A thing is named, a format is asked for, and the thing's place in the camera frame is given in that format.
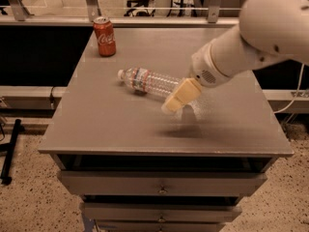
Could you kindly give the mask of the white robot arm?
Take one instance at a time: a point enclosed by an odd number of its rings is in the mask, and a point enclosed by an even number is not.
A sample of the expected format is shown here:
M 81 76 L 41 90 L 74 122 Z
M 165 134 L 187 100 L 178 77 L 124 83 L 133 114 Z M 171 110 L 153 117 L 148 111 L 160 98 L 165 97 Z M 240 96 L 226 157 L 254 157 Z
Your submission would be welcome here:
M 239 23 L 191 56 L 189 77 L 174 88 L 162 110 L 174 113 L 204 87 L 286 60 L 309 65 L 309 0 L 246 0 Z

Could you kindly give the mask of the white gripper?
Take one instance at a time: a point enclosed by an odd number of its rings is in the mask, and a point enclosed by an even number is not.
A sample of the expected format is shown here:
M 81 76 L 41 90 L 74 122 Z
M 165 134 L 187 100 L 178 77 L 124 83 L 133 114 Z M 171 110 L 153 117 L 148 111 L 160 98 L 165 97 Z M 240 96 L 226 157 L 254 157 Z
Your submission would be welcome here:
M 190 76 L 194 78 L 183 78 L 174 88 L 161 107 L 164 113 L 175 113 L 196 100 L 202 86 L 213 88 L 230 80 L 212 61 L 211 47 L 212 43 L 206 43 L 191 56 Z

